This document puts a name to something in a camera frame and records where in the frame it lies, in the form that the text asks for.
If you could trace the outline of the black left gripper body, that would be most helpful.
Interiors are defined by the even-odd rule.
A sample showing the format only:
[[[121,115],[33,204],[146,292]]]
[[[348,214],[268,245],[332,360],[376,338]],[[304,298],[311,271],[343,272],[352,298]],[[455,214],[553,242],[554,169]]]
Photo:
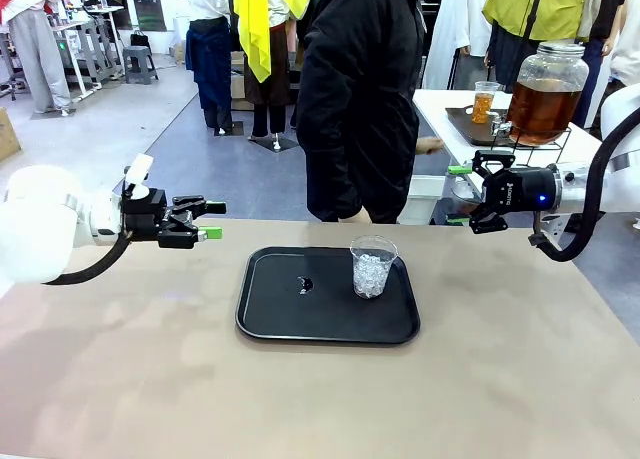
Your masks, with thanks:
[[[128,240],[158,240],[168,207],[166,191],[150,188],[145,197],[135,199],[134,189],[125,188],[121,212],[124,235]]]

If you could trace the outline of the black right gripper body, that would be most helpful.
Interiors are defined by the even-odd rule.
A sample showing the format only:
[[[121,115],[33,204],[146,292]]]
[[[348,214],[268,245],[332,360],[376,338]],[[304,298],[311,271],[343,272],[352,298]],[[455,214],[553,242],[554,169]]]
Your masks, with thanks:
[[[557,196],[555,173],[549,168],[508,168],[493,175],[492,201],[498,214],[548,211]]]

